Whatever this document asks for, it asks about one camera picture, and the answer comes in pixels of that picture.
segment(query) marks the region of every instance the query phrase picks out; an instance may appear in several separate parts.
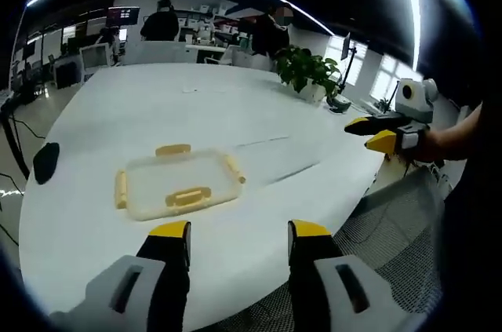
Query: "white pot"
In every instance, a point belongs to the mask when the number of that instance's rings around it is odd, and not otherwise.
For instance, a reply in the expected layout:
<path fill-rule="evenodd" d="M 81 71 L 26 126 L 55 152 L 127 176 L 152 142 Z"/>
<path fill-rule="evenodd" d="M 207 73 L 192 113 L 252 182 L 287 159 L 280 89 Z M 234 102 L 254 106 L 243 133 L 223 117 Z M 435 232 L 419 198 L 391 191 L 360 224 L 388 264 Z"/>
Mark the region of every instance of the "white pot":
<path fill-rule="evenodd" d="M 301 99 L 311 104 L 320 105 L 322 98 L 326 96 L 326 88 L 322 85 L 312 85 L 312 80 L 307 79 L 307 85 L 297 93 L 293 84 L 288 84 L 288 87 Z"/>

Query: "desk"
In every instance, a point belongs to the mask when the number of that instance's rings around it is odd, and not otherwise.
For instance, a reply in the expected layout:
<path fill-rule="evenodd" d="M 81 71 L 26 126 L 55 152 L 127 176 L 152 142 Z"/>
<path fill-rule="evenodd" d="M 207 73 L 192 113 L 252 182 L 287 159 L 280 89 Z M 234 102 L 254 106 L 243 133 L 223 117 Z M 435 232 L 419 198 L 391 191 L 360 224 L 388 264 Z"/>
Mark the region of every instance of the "desk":
<path fill-rule="evenodd" d="M 187 44 L 187 48 L 197 49 L 199 51 L 218 52 L 218 53 L 223 53 L 227 50 L 224 47 L 200 46 L 199 44 Z"/>
<path fill-rule="evenodd" d="M 99 70 L 47 136 L 61 148 L 53 179 L 39 185 L 31 173 L 26 186 L 20 263 L 27 291 L 42 309 L 76 306 L 88 281 L 122 255 L 136 254 L 152 228 L 179 219 L 192 223 L 185 330 L 234 315 L 281 286 L 289 276 L 287 221 L 304 219 L 336 232 L 383 159 L 364 148 L 366 137 L 343 131 L 359 112 L 334 115 L 285 91 L 277 75 L 238 67 Z M 225 150 L 286 136 L 321 140 L 320 162 L 265 187 L 251 187 L 247 173 L 238 199 L 184 216 L 136 222 L 115 209 L 117 170 L 159 146 Z"/>

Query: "human hand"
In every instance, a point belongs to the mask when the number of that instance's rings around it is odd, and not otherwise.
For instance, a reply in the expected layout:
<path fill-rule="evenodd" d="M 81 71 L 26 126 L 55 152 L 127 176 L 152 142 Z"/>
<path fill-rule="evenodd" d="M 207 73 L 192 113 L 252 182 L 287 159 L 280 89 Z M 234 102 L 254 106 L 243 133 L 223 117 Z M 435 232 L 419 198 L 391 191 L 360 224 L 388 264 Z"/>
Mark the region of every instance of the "human hand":
<path fill-rule="evenodd" d="M 442 159 L 439 132 L 427 130 L 419 139 L 418 145 L 415 148 L 405 150 L 401 154 L 407 160 L 416 160 L 419 162 L 434 162 Z"/>

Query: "black mouse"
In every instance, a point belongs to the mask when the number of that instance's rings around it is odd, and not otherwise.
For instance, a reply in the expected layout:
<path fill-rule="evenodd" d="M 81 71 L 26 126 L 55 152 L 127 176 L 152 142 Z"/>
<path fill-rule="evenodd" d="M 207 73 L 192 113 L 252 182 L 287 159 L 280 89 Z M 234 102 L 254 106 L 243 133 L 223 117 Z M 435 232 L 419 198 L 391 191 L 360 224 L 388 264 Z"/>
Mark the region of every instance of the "black mouse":
<path fill-rule="evenodd" d="M 45 184 L 53 177 L 59 156 L 60 145 L 56 142 L 49 142 L 38 151 L 33 158 L 33 171 L 37 183 Z"/>

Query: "black jacket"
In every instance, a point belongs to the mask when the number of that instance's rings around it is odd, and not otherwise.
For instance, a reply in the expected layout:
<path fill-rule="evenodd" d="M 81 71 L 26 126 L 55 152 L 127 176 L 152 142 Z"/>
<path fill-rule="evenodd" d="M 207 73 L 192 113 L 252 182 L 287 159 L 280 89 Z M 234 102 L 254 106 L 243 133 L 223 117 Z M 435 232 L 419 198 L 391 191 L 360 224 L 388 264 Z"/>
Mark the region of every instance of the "black jacket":
<path fill-rule="evenodd" d="M 275 26 L 274 21 L 264 14 L 256 19 L 253 32 L 253 51 L 260 55 L 275 58 L 275 54 L 289 46 L 288 30 L 281 30 Z"/>
<path fill-rule="evenodd" d="M 148 17 L 140 33 L 146 40 L 172 41 L 179 30 L 178 17 L 173 11 L 156 12 Z"/>

